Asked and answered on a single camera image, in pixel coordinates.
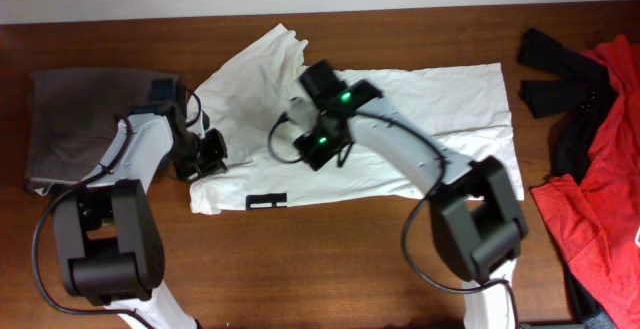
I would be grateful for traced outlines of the white t-shirt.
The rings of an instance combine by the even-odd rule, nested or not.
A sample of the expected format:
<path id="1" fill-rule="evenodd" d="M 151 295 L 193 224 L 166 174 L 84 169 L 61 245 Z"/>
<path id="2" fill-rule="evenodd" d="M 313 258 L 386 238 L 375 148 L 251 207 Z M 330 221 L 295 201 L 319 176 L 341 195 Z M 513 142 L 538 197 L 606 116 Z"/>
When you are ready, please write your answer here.
<path id="1" fill-rule="evenodd" d="M 372 196 L 418 199 L 436 177 L 454 177 L 487 157 L 505 167 L 518 199 L 524 187 L 514 145 L 502 68 L 497 63 L 413 71 L 343 70 L 348 83 L 367 80 L 383 94 L 382 113 L 363 109 L 350 121 L 355 144 L 343 166 L 314 170 L 300 162 L 300 129 L 278 125 L 303 97 L 305 42 L 276 26 L 227 61 L 196 91 L 191 112 L 205 112 L 228 149 L 228 169 L 196 181 L 196 214 L 241 210 L 250 195 L 282 193 L 289 206 Z M 438 155 L 460 154 L 441 168 Z"/>

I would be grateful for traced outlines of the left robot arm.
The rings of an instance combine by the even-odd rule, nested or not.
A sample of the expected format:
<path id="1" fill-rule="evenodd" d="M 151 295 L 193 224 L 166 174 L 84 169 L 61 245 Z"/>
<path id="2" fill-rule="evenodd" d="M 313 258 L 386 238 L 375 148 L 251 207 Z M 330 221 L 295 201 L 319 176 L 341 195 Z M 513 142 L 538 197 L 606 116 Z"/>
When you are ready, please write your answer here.
<path id="1" fill-rule="evenodd" d="M 118 315 L 132 328 L 197 328 L 165 281 L 165 253 L 147 199 L 163 162 L 178 180 L 192 183 L 226 171 L 222 134 L 210 127 L 197 96 L 181 82 L 156 80 L 146 103 L 119 117 L 116 137 L 95 169 L 52 200 L 52 220 L 65 290 L 90 303 L 56 310 L 80 316 Z"/>

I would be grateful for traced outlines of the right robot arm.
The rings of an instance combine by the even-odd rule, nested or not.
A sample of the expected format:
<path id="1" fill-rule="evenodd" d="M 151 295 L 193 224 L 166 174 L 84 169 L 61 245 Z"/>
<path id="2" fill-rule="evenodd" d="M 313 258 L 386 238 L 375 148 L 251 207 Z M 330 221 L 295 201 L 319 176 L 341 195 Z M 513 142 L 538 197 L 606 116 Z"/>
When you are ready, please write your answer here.
<path id="1" fill-rule="evenodd" d="M 372 83 L 347 84 L 326 61 L 305 69 L 299 82 L 308 98 L 293 99 L 289 117 L 304 131 L 294 142 L 302 161 L 313 170 L 331 159 L 344 164 L 356 145 L 382 157 L 423 195 L 401 230 L 410 269 L 429 285 L 463 296 L 465 327 L 520 327 L 512 278 L 528 225 L 503 164 L 438 142 Z M 436 251 L 461 280 L 459 288 L 436 282 L 411 257 L 409 232 L 424 208 Z"/>

